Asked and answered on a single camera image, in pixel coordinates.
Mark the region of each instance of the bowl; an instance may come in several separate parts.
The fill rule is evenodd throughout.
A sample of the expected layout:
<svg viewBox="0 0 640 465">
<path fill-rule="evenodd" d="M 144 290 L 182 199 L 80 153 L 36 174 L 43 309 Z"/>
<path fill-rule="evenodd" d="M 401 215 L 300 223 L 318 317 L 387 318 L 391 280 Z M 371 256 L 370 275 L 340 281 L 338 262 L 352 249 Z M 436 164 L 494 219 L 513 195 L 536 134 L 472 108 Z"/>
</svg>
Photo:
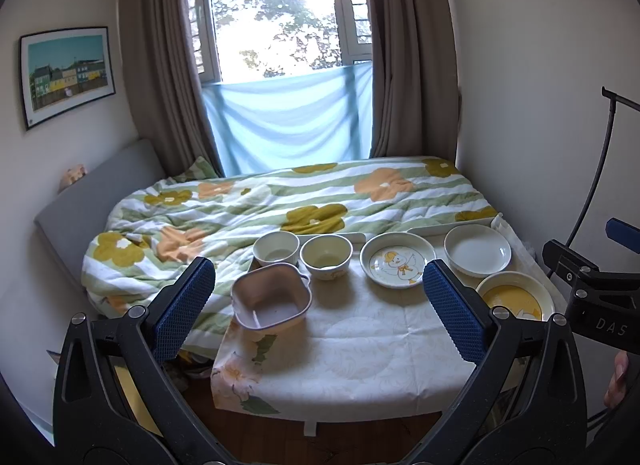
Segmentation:
<svg viewBox="0 0 640 465">
<path fill-rule="evenodd" d="M 306 269 L 321 281 L 331 281 L 347 273 L 351 255 L 351 241 L 335 234 L 309 239 L 300 250 L 300 260 Z"/>
<path fill-rule="evenodd" d="M 254 257 L 261 267 L 274 263 L 295 265 L 298 261 L 300 240 L 298 236 L 284 230 L 276 230 L 259 238 L 254 243 Z"/>
<path fill-rule="evenodd" d="M 526 273 L 520 273 L 519 271 L 501 271 L 500 273 L 494 273 L 494 275 L 490 275 L 484 279 L 484 281 L 478 285 L 476 291 L 480 297 L 484 298 L 485 295 L 498 286 L 516 286 L 528 292 L 540 306 L 542 318 L 538 318 L 538 315 L 533 311 L 535 305 L 531 303 L 527 297 L 523 297 L 522 292 L 503 292 L 498 294 L 491 301 L 490 305 L 492 307 L 497 305 L 504 306 L 516 317 L 542 321 L 549 320 L 551 315 L 556 312 L 553 299 L 551 299 L 551 295 L 547 289 L 542 286 L 542 283 Z"/>
<path fill-rule="evenodd" d="M 431 243 L 407 232 L 380 234 L 360 251 L 364 273 L 379 285 L 395 289 L 419 285 L 425 265 L 434 259 Z"/>
<path fill-rule="evenodd" d="M 302 321 L 311 306 L 309 278 L 289 263 L 245 273 L 231 287 L 231 305 L 245 329 L 278 333 Z"/>
<path fill-rule="evenodd" d="M 472 277 L 488 277 L 504 270 L 511 260 L 509 242 L 483 225 L 460 225 L 444 238 L 450 265 Z"/>
</svg>

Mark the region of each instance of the brown curtain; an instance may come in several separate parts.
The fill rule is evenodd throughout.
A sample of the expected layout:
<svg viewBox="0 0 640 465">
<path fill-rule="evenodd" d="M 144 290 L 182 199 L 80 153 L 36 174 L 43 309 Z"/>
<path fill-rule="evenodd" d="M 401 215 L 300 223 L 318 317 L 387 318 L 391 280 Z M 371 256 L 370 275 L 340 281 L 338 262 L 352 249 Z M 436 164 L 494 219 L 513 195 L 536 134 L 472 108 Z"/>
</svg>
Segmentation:
<svg viewBox="0 0 640 465">
<path fill-rule="evenodd" d="M 372 157 L 455 160 L 458 70 L 448 0 L 369 0 Z"/>
<path fill-rule="evenodd" d="M 133 121 L 165 171 L 198 156 L 222 174 L 188 33 L 186 0 L 119 0 L 124 82 Z"/>
</svg>

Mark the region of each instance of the wooden floor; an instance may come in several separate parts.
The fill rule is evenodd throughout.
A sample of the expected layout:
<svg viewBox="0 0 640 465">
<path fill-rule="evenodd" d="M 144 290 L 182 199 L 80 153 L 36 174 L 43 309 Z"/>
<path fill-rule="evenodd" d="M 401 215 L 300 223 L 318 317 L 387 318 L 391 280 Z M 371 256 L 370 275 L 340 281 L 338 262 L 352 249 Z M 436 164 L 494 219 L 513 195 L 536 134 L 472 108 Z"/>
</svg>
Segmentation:
<svg viewBox="0 0 640 465">
<path fill-rule="evenodd" d="M 400 461 L 440 418 L 412 416 L 359 423 L 319 423 L 316 437 L 300 421 L 241 415 L 213 406 L 208 380 L 191 381 L 183 393 L 216 438 L 245 463 L 363 465 Z"/>
</svg>

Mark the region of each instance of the green striped comforter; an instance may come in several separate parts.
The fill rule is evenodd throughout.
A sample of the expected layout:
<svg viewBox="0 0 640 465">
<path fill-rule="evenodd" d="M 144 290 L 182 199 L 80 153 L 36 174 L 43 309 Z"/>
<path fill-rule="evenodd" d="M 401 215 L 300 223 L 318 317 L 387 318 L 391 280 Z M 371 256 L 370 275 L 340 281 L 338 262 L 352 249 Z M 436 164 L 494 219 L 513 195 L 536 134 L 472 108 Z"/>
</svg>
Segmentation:
<svg viewBox="0 0 640 465">
<path fill-rule="evenodd" d="M 381 234 L 495 216 L 482 194 L 438 158 L 380 158 L 216 178 L 203 159 L 124 198 L 84 257 L 82 283 L 107 317 L 148 305 L 197 255 L 216 287 L 184 349 L 214 357 L 232 315 L 230 289 L 252 244 L 272 230 Z"/>
</svg>

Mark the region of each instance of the floral tablecloth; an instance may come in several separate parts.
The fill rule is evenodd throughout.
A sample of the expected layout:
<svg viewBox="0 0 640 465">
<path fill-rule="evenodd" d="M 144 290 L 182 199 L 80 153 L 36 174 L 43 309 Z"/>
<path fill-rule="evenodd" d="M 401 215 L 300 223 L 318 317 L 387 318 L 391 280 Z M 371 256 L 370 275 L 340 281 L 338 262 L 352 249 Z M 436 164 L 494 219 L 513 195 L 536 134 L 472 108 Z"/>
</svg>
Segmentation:
<svg viewBox="0 0 640 465">
<path fill-rule="evenodd" d="M 498 216 L 492 227 L 510 242 L 508 270 L 538 279 L 556 311 L 564 311 L 562 295 L 509 224 Z M 444 259 L 444 236 L 429 240 Z M 211 374 L 217 408 L 327 422 L 401 418 L 448 408 L 475 366 L 460 357 L 422 286 L 383 288 L 366 278 L 358 255 L 347 276 L 311 280 L 313 303 L 303 323 L 261 336 L 231 322 Z M 481 280 L 456 274 L 473 288 Z M 511 377 L 504 388 L 514 387 L 518 379 Z"/>
</svg>

